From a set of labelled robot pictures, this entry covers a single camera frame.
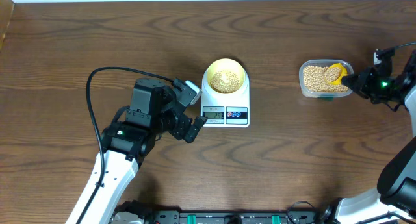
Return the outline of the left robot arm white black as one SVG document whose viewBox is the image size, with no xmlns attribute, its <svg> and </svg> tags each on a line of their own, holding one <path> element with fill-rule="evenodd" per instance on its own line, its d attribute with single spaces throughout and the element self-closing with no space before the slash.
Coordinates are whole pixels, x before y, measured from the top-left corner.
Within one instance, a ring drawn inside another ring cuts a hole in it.
<svg viewBox="0 0 416 224">
<path fill-rule="evenodd" d="M 137 79 L 131 104 L 117 111 L 99 137 L 101 152 L 67 222 L 109 223 L 158 136 L 169 132 L 176 140 L 195 140 L 207 118 L 192 119 L 184 111 L 201 95 L 202 90 L 190 81 L 175 79 L 168 86 L 155 79 Z"/>
</svg>

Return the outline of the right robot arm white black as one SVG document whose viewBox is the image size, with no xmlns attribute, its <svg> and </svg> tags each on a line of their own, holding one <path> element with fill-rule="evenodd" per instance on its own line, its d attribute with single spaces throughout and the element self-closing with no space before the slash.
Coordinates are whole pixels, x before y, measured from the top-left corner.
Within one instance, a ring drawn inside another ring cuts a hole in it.
<svg viewBox="0 0 416 224">
<path fill-rule="evenodd" d="M 415 53 L 400 75 L 393 78 L 395 47 L 374 52 L 374 64 L 341 82 L 372 104 L 404 106 L 415 123 Z M 318 223 L 415 222 L 415 140 L 407 143 L 384 167 L 377 186 L 355 197 L 339 199 L 319 217 Z"/>
</svg>

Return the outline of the yellow measuring scoop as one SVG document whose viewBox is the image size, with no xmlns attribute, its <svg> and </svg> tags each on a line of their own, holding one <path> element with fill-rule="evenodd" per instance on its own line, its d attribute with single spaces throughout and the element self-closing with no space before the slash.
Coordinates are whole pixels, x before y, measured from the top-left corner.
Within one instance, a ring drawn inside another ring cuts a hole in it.
<svg viewBox="0 0 416 224">
<path fill-rule="evenodd" d="M 341 63 L 336 63 L 324 72 L 324 80 L 332 85 L 341 85 L 342 78 L 347 75 L 347 69 Z"/>
</svg>

